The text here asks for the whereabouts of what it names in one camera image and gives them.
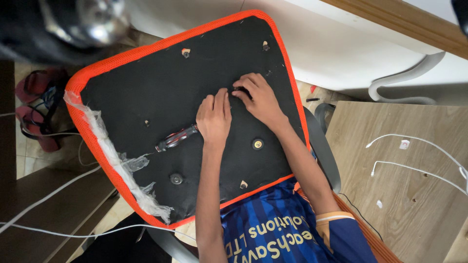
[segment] sticker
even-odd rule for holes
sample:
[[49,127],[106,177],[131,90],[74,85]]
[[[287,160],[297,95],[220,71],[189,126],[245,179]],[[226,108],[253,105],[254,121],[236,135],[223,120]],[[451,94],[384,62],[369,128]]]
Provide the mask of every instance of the sticker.
[[408,149],[408,146],[410,146],[410,141],[402,140],[402,143],[400,144],[400,149],[406,150]]

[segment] floor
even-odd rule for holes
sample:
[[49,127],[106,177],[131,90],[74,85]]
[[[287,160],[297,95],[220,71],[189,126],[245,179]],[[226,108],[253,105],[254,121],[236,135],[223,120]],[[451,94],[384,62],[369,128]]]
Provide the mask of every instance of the floor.
[[[111,52],[110,55],[115,55],[134,47],[152,44],[161,38],[148,35],[137,30],[130,31],[129,37],[120,42],[120,44]],[[31,65],[23,63],[15,63],[15,82],[18,83],[24,79],[30,72],[38,69],[45,69],[45,66]],[[72,75],[76,72],[76,68],[70,69],[69,73]],[[306,106],[311,112],[314,112],[315,108],[323,102],[336,102],[339,100],[354,100],[353,98],[343,95],[339,92],[331,91],[325,88],[316,87],[314,92],[311,93],[311,84],[296,81],[298,90],[302,99],[302,104]],[[319,101],[306,102],[307,98],[320,98]],[[16,107],[21,106],[22,103],[16,98]],[[71,123],[69,116],[67,115],[66,108],[63,108],[65,112],[58,113],[60,115],[60,123],[62,126],[68,126]],[[327,116],[326,120],[330,120],[331,114]],[[53,153],[44,152],[39,143],[36,140],[29,139],[22,135],[20,129],[20,123],[16,121],[16,168],[17,179],[27,176],[37,170],[47,167],[60,160],[68,160],[77,155],[78,147],[81,142],[80,136],[70,136],[61,140],[62,148]],[[86,144],[83,144],[81,149],[82,156],[89,156],[83,160],[84,163],[93,162],[93,157],[90,154]],[[123,220],[125,217],[133,213],[133,209],[127,204],[127,202],[120,198],[117,203],[111,208],[107,215],[101,220],[101,222],[94,229],[95,234],[103,233],[113,228],[118,222]],[[186,224],[177,228],[177,231],[186,233],[190,236],[195,237],[195,222]],[[184,242],[196,246],[196,243],[182,235],[176,234],[176,236]],[[79,248],[70,257],[67,262],[72,261],[83,253],[83,249]]]

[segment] black fabric underside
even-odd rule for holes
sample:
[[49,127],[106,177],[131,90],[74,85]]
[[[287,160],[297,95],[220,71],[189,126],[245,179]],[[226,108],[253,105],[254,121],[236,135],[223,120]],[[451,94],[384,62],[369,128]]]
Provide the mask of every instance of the black fabric underside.
[[[264,41],[268,51],[263,50]],[[191,49],[189,58],[183,57],[183,48]],[[271,85],[305,143],[281,50],[268,23],[254,16],[93,77],[81,98],[83,104],[102,112],[115,149],[130,159],[154,153],[160,140],[195,123],[198,107],[208,94],[222,87],[231,92],[232,83],[250,72],[262,74]],[[276,136],[239,99],[230,95],[229,101],[232,123],[221,163],[220,203],[291,174]],[[261,150],[252,148],[255,138],[264,141]],[[202,147],[201,134],[194,134],[166,152],[148,155],[148,166],[133,174],[140,186],[156,182],[156,200],[174,208],[171,223],[195,215]],[[173,173],[183,176],[181,184],[171,183]],[[242,180],[248,184],[246,189],[240,188]]]

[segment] black cable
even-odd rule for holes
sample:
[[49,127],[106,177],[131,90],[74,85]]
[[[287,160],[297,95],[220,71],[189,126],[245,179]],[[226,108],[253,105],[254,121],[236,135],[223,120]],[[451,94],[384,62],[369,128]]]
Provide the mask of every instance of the black cable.
[[355,206],[351,203],[350,199],[349,199],[345,194],[343,194],[343,193],[339,193],[339,194],[340,194],[340,195],[344,195],[344,197],[346,197],[346,199],[348,199],[348,202],[350,202],[350,204],[352,205],[352,207],[356,208],[356,210],[358,211],[358,213],[359,213],[359,215],[362,217],[362,219],[363,219],[368,225],[370,225],[370,226],[372,227],[372,229],[377,233],[377,235],[379,235],[380,240],[382,240],[382,242],[383,242],[382,236],[380,235],[379,231],[377,231],[377,230],[371,225],[371,223],[367,222],[367,220],[362,216],[362,214],[361,214],[361,212],[359,211],[359,209],[358,209],[357,207],[355,207]]

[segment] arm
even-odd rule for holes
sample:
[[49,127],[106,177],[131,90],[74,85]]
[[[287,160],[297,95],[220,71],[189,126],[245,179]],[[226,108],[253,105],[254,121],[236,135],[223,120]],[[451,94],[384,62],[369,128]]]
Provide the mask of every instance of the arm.
[[203,136],[203,158],[198,185],[195,228],[200,262],[227,262],[219,215],[219,169],[231,127],[227,89],[203,100],[197,113]]
[[297,136],[288,117],[279,108],[275,94],[263,76],[250,73],[242,76],[233,86],[244,87],[249,91],[252,100],[242,91],[234,91],[232,95],[240,98],[247,110],[276,134],[289,166],[314,208],[315,214],[340,211],[327,178]]

